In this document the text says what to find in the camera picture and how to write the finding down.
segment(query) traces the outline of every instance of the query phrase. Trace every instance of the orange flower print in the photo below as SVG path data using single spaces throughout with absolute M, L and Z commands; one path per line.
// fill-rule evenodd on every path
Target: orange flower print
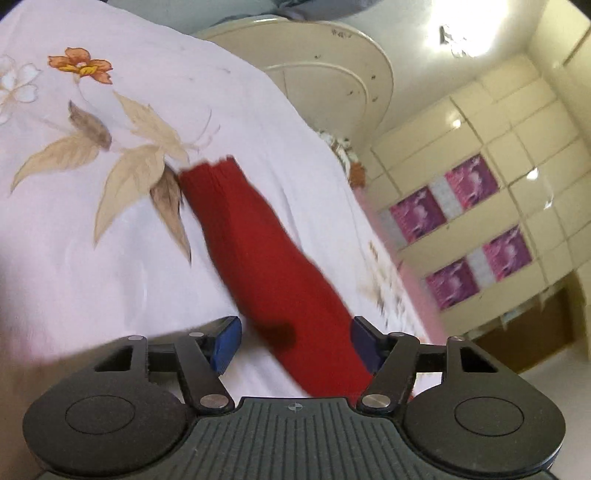
M 77 80 L 82 77 L 91 77 L 97 82 L 113 84 L 111 76 L 107 73 L 113 70 L 113 67 L 108 61 L 91 60 L 90 53 L 83 48 L 67 48 L 65 54 L 65 57 L 48 57 L 48 65 L 61 72 L 77 74 Z

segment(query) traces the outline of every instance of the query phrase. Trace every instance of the white headboard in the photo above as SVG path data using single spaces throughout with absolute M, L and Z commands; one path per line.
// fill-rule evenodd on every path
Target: white headboard
M 266 72 L 312 128 L 349 138 L 358 150 L 389 107 L 392 66 L 376 42 L 348 25 L 265 16 L 194 36 Z

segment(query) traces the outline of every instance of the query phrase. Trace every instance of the leaf print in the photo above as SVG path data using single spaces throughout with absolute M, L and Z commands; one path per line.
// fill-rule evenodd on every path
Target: leaf print
M 163 171 L 164 152 L 160 147 L 142 145 L 124 151 L 105 182 L 96 212 L 95 244 L 117 215 L 150 193 Z
M 81 132 L 60 138 L 29 157 L 14 176 L 11 192 L 30 175 L 44 171 L 73 170 L 89 164 L 98 154 L 98 145 Z
M 164 166 L 158 183 L 151 188 L 150 196 L 160 219 L 191 263 L 191 246 L 180 216 L 181 188 L 177 176 L 168 165 Z
M 115 92 L 123 110 L 135 125 L 133 131 L 139 137 L 151 140 L 161 147 L 171 158 L 189 164 L 189 154 L 184 149 L 177 131 L 162 120 L 153 108 L 136 102 Z
M 72 101 L 68 103 L 68 109 L 70 110 L 70 122 L 72 125 L 100 148 L 108 151 L 113 139 L 105 124 L 91 113 L 78 108 Z

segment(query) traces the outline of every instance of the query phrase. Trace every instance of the wall tile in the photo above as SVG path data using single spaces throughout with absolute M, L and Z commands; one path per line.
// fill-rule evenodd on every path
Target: wall tile
M 389 173 L 401 193 L 407 195 L 478 153 L 480 148 L 481 143 L 470 125 L 463 124 L 392 168 Z
M 589 19 L 571 2 L 549 0 L 531 39 L 530 52 L 548 67 L 563 63 L 589 28 Z
M 545 288 L 538 262 L 522 268 L 441 314 L 448 335 L 462 335 L 508 312 Z
M 591 260 L 591 223 L 569 238 L 569 247 L 575 268 Z
M 568 244 L 563 242 L 557 248 L 542 255 L 540 263 L 548 280 L 548 285 L 554 285 L 573 269 Z
M 511 185 L 509 189 L 524 216 L 542 210 L 553 198 L 551 189 L 541 177 L 538 177 L 537 180 L 523 177 Z
M 525 148 L 513 132 L 490 143 L 488 151 L 506 185 L 534 168 Z
M 368 180 L 376 179 L 385 173 L 384 168 L 379 164 L 378 159 L 369 147 L 359 155 L 359 161 L 365 167 L 365 176 Z
M 476 134 L 486 144 L 507 133 L 511 124 L 501 107 L 496 103 L 482 109 L 470 118 Z
M 500 106 L 511 124 L 517 125 L 555 99 L 556 95 L 550 85 L 543 78 L 539 78 L 502 99 Z
M 480 81 L 495 100 L 500 100 L 533 82 L 540 74 L 524 54 L 517 55 L 486 72 Z
M 585 262 L 576 270 L 585 305 L 591 304 L 591 261 Z
M 372 149 L 386 168 L 392 168 L 453 130 L 453 123 L 458 119 L 463 121 L 462 115 L 449 99 L 445 99 L 403 126 L 382 135 Z
M 591 174 L 559 195 L 554 206 L 567 236 L 591 222 Z
M 576 141 L 558 154 L 551 157 L 538 168 L 536 180 L 523 177 L 511 187 L 511 193 L 519 209 L 525 216 L 542 210 L 547 202 L 556 199 L 563 205 L 569 201 L 560 200 L 560 193 L 574 184 L 581 176 L 591 170 L 591 159 L 584 142 Z
M 591 157 L 583 140 L 577 140 L 540 167 L 540 176 L 550 184 L 554 195 L 563 192 L 591 170 Z
M 562 102 L 545 107 L 515 128 L 536 165 L 562 150 L 579 134 Z
M 464 215 L 399 252 L 419 277 L 431 274 L 466 255 L 519 222 L 509 192 L 479 203 Z
M 525 225 L 538 255 L 556 248 L 564 241 L 564 233 L 553 208 L 533 214 Z
M 470 82 L 461 90 L 452 93 L 452 100 L 466 117 L 478 113 L 494 102 L 491 94 L 479 82 Z
M 375 210 L 382 210 L 400 199 L 398 190 L 385 173 L 373 180 L 366 192 L 369 203 Z

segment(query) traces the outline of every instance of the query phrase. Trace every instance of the white bedsheet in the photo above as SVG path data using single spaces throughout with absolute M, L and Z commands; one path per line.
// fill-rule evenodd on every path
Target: white bedsheet
M 81 65 L 77 71 L 88 74 L 79 82 L 75 72 L 49 66 L 48 56 L 63 56 L 66 48 L 110 62 L 112 84 Z M 150 143 L 132 133 L 115 92 L 149 104 L 176 130 L 179 144 L 192 144 L 190 163 L 234 155 L 353 314 L 383 331 L 428 340 L 339 163 L 262 72 L 214 44 L 98 0 L 25 0 L 0 24 L 0 67 L 0 413 L 10 424 L 0 448 L 18 434 L 18 416 L 31 392 L 38 393 L 27 393 L 30 378 L 43 385 L 43 369 L 33 375 L 33 366 L 123 336 L 155 337 L 239 313 L 186 206 L 181 217 L 191 264 L 148 194 L 124 208 L 95 247 L 95 215 L 109 172 L 125 148 Z M 76 131 L 70 100 L 108 127 L 110 151 L 76 169 L 32 174 L 11 193 L 31 155 Z M 169 155 L 165 160 L 183 166 Z M 244 346 L 223 376 L 234 398 L 302 395 L 248 331 L 247 322 Z

